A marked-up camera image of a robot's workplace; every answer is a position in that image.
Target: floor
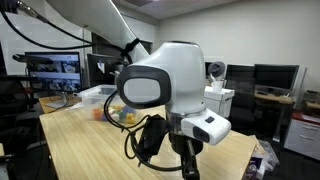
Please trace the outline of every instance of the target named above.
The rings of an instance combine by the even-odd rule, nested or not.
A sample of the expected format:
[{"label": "floor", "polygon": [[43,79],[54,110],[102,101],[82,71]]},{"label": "floor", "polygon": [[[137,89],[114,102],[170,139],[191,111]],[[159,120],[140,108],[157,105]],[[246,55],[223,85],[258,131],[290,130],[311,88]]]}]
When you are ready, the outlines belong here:
[{"label": "floor", "polygon": [[[273,147],[280,165],[272,172],[266,172],[265,180],[316,180],[320,179],[320,161],[283,149],[283,145],[263,138]],[[17,151],[14,173],[17,180],[55,180],[54,167],[48,159],[47,145],[28,151]]]}]

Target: ceiling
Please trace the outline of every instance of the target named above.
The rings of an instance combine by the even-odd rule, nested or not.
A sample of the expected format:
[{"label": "ceiling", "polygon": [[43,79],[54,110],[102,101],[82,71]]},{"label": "ceiling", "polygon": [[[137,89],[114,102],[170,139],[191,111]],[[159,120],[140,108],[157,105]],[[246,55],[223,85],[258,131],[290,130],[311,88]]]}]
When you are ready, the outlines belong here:
[{"label": "ceiling", "polygon": [[157,20],[178,16],[237,0],[112,0],[131,10]]}]

